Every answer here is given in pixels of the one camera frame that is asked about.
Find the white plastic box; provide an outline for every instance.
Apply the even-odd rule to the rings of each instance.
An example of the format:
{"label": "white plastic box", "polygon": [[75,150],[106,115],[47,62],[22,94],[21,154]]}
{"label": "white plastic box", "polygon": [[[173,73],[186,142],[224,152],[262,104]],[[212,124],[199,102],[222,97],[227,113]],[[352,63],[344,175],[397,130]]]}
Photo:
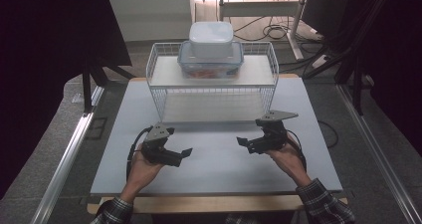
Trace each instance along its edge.
{"label": "white plastic box", "polygon": [[224,58],[197,58],[193,56],[192,44],[182,43],[177,57],[183,77],[187,79],[236,79],[243,64],[242,44],[230,44],[233,54]]}
{"label": "white plastic box", "polygon": [[228,22],[197,22],[190,28],[189,41],[197,58],[231,57],[233,27]]}

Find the hand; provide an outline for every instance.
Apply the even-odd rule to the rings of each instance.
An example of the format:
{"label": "hand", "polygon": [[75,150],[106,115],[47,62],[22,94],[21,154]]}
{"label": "hand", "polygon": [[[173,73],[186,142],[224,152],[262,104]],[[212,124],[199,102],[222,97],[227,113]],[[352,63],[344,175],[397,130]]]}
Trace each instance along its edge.
{"label": "hand", "polygon": [[[296,143],[289,134],[288,138]],[[268,150],[265,153],[270,155],[297,186],[306,186],[312,182],[298,157],[298,153],[289,143],[286,143],[280,150]]]}
{"label": "hand", "polygon": [[120,199],[132,203],[137,193],[147,186],[158,174],[163,164],[150,163],[140,151],[136,151],[131,162],[131,170],[127,178],[126,186],[121,192]]}

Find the container lid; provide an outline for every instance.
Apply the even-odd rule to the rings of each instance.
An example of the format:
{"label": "container lid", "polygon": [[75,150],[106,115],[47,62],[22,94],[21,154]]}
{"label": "container lid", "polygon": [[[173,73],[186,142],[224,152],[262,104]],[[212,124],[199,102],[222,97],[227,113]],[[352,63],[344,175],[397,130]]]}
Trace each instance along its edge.
{"label": "container lid", "polygon": [[190,27],[189,40],[201,44],[225,44],[233,40],[228,22],[196,22]]}
{"label": "container lid", "polygon": [[185,65],[234,65],[240,66],[243,64],[243,49],[242,44],[239,42],[232,42],[233,56],[226,58],[197,58],[193,55],[192,44],[185,41],[180,46],[179,56],[177,62],[181,66]]}

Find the white tabletop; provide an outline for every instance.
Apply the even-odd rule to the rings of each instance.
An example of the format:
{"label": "white tabletop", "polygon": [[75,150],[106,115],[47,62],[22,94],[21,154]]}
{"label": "white tabletop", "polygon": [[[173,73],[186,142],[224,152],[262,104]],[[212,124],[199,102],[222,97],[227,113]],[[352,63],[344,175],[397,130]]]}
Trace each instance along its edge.
{"label": "white tabletop", "polygon": [[[320,132],[302,79],[279,79],[271,110],[297,112],[284,120],[300,139],[308,174],[329,191],[342,187]],[[126,159],[141,130],[159,121],[146,82],[130,81],[91,189],[92,195],[119,194],[125,184]],[[201,196],[294,193],[296,186],[266,154],[249,154],[236,136],[249,139],[263,133],[253,122],[184,123],[175,128],[165,147],[180,152],[193,147],[180,167],[165,166],[140,195]]]}

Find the wire shelf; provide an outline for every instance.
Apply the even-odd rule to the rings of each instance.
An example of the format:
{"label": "wire shelf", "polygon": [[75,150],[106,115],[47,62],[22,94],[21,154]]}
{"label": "wire shelf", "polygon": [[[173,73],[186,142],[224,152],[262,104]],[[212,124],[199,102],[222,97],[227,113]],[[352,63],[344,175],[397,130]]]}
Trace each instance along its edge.
{"label": "wire shelf", "polygon": [[146,79],[162,122],[249,121],[270,109],[279,64],[271,43],[242,43],[237,79],[185,79],[181,43],[152,46]]}

